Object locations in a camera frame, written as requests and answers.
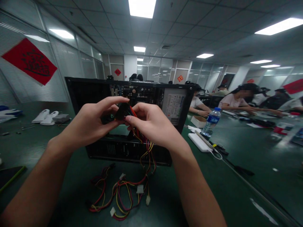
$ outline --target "fluorescent light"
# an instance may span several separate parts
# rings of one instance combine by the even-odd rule
[[[273,68],[273,67],[279,67],[280,65],[267,65],[267,66],[261,66],[262,68]]]
[[[59,29],[50,29],[50,30],[52,32],[56,33],[57,35],[61,36],[62,38],[67,38],[67,39],[75,38],[71,33],[67,32],[65,30],[59,30]]]
[[[260,61],[252,61],[252,64],[262,64],[262,63],[268,63],[272,62],[272,60],[260,60]]]
[[[287,69],[287,68],[293,68],[293,66],[278,67],[278,69]]]
[[[145,47],[134,47],[134,51],[136,51],[136,52],[145,52]]]
[[[43,39],[41,38],[40,36],[33,36],[33,35],[25,35],[29,38],[32,38],[32,39],[35,39],[37,41],[41,41],[41,42],[46,42],[46,43],[50,43],[50,41],[46,40],[46,39]]]
[[[128,0],[131,16],[152,18],[156,0]]]
[[[274,35],[279,32],[291,29],[293,27],[297,27],[303,24],[303,19],[299,18],[288,18],[284,21],[281,21],[279,23],[276,23],[272,26],[269,26],[267,28],[264,28],[260,31],[255,32],[255,34],[260,35]]]
[[[213,56],[213,55],[212,54],[201,54],[201,55],[197,56],[197,58],[208,58],[211,56]]]

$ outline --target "bottle cap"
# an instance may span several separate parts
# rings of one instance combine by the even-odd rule
[[[294,115],[294,116],[299,116],[300,113],[297,113],[297,112],[291,112],[290,115]]]

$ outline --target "pink shirt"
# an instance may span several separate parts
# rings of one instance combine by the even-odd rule
[[[239,98],[238,100],[235,100],[234,94],[229,94],[225,96],[221,102],[219,103],[219,108],[222,108],[222,104],[227,103],[230,107],[239,107],[239,106],[246,106],[248,105],[247,102],[243,98]]]

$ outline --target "wire bundle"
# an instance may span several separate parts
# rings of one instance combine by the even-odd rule
[[[133,111],[133,109],[131,108],[131,106],[129,106],[129,110],[127,111],[129,115],[131,116],[135,116],[137,117],[136,113]],[[93,179],[91,179],[91,183],[94,184],[97,188],[99,188],[102,193],[101,196],[97,199],[97,201],[95,203],[90,203],[88,202],[88,208],[89,211],[91,212],[100,212],[101,210],[109,207],[109,205],[112,203],[112,201],[114,200],[115,196],[116,196],[116,203],[117,206],[120,210],[120,212],[122,213],[122,215],[118,215],[116,213],[116,211],[114,210],[114,213],[112,215],[112,217],[118,221],[123,221],[127,218],[127,216],[129,215],[130,211],[137,207],[142,199],[142,196],[145,195],[147,193],[147,198],[146,198],[146,205],[149,205],[150,202],[150,194],[149,194],[149,184],[148,184],[148,173],[151,172],[151,160],[154,164],[154,170],[152,172],[152,174],[156,171],[157,165],[152,153],[152,148],[154,146],[154,144],[149,141],[137,128],[132,128],[133,134],[134,136],[143,144],[143,142],[146,143],[146,152],[141,156],[140,158],[140,164],[143,167],[144,171],[145,171],[145,167],[142,164],[142,158],[144,158],[146,155],[148,155],[149,157],[149,166],[148,169],[145,171],[145,175],[143,177],[143,179],[139,182],[130,182],[126,180],[125,174],[122,174],[119,181],[116,182],[112,188],[112,195],[110,200],[104,204],[105,201],[105,188],[106,188],[106,179],[108,177],[108,171],[110,169],[112,169],[113,167],[115,167],[115,164],[111,164],[108,167],[103,168],[101,175],[99,176],[95,176]],[[131,192],[131,187],[136,187],[138,185],[144,185],[144,189],[143,189],[143,193],[141,194],[137,194],[138,195],[138,201],[134,201],[133,196],[132,196],[132,192]],[[130,200],[130,207],[126,208],[122,202],[121,196],[120,196],[120,189],[122,186],[125,186],[127,188],[128,191],[128,196],[129,196],[129,200]],[[103,202],[102,205],[99,206],[99,202],[101,201],[103,197]]]

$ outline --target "white box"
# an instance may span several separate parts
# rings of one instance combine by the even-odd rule
[[[206,125],[206,119],[201,116],[193,116],[190,122],[193,123],[197,128],[204,128]]]

